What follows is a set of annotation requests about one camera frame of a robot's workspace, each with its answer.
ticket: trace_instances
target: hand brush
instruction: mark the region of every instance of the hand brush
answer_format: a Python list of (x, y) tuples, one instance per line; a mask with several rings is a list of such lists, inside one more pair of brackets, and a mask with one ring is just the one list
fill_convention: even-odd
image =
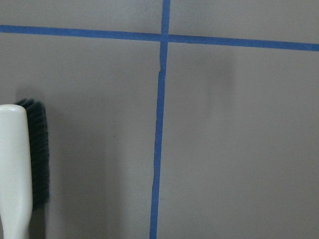
[(32, 210), (49, 198), (44, 105), (23, 99), (0, 105), (0, 215), (4, 239), (28, 239)]

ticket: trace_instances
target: white handle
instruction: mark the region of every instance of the white handle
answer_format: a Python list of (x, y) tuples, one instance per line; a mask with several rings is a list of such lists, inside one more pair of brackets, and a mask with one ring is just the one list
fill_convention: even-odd
[(26, 111), (0, 105), (0, 215), (4, 239), (28, 239), (32, 179)]

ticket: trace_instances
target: blue tape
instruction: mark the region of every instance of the blue tape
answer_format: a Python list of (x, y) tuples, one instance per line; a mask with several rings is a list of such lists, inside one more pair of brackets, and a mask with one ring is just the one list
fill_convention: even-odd
[(100, 30), (82, 30), (82, 29), (54, 28), (54, 27), (1, 25), (0, 32), (55, 35), (55, 36), (77, 36), (77, 37), (91, 37), (91, 38), (109, 38), (109, 39), (124, 39), (124, 40), (141, 40), (141, 41), (160, 41), (160, 34), (126, 32), (126, 31), (100, 31)]
[(183, 35), (169, 35), (168, 41), (177, 42), (177, 43), (319, 51), (319, 44), (285, 42), (285, 41), (266, 41), (266, 40), (250, 40), (250, 39), (236, 39), (236, 38), (222, 38), (222, 37), (205, 37), (205, 36), (183, 36)]
[(160, 162), (161, 144), (163, 134), (164, 100), (165, 100), (165, 78), (167, 65), (168, 30), (169, 30), (170, 0), (163, 0), (161, 19), (161, 39), (159, 50), (160, 72), (158, 80), (158, 101), (156, 110), (156, 131), (154, 145), (154, 179), (152, 186), (150, 239), (157, 238), (159, 195), (160, 195)]

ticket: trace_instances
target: vertical blue tape line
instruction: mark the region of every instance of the vertical blue tape line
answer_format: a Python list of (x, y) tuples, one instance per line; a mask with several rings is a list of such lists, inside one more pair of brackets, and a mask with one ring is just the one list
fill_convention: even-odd
[(156, 132), (154, 145), (154, 179), (152, 186), (150, 239), (157, 238), (159, 195), (160, 195), (160, 161), (161, 143), (163, 133), (164, 101), (165, 101), (165, 78), (167, 65), (168, 29), (169, 29), (170, 0), (163, 0), (160, 38), (160, 72), (158, 80), (158, 101), (156, 112)]

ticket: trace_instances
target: horizontal blue tape line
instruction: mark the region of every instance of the horizontal blue tape line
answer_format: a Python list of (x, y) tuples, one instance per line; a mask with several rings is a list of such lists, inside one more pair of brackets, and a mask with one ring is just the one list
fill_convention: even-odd
[(207, 45), (245, 46), (245, 47), (259, 47), (259, 48), (303, 50), (303, 51), (319, 51), (319, 44), (284, 42), (284, 41), (267, 41), (267, 40), (251, 40), (251, 39), (236, 39), (236, 38), (222, 38), (222, 37), (206, 37), (206, 36), (183, 36), (183, 35), (169, 35), (168, 41), (176, 42), (176, 43), (193, 43), (193, 44), (207, 44)]
[(109, 38), (109, 39), (124, 39), (124, 40), (141, 40), (141, 41), (160, 41), (160, 34), (155, 34), (155, 33), (83, 30), (83, 29), (55, 28), (55, 27), (1, 25), (0, 32), (55, 35), (55, 36), (78, 36), (78, 37)]
[[(125, 40), (140, 40), (140, 41), (160, 41), (161, 40), (161, 34), (156, 34), (156, 33), (83, 30), (83, 29), (37, 27), (37, 26), (0, 25), (0, 32), (125, 39)], [(319, 51), (319, 44), (301, 43), (301, 42), (236, 39), (236, 38), (207, 37), (207, 36), (184, 36), (184, 35), (168, 35), (167, 41), (176, 42), (176, 43)]]

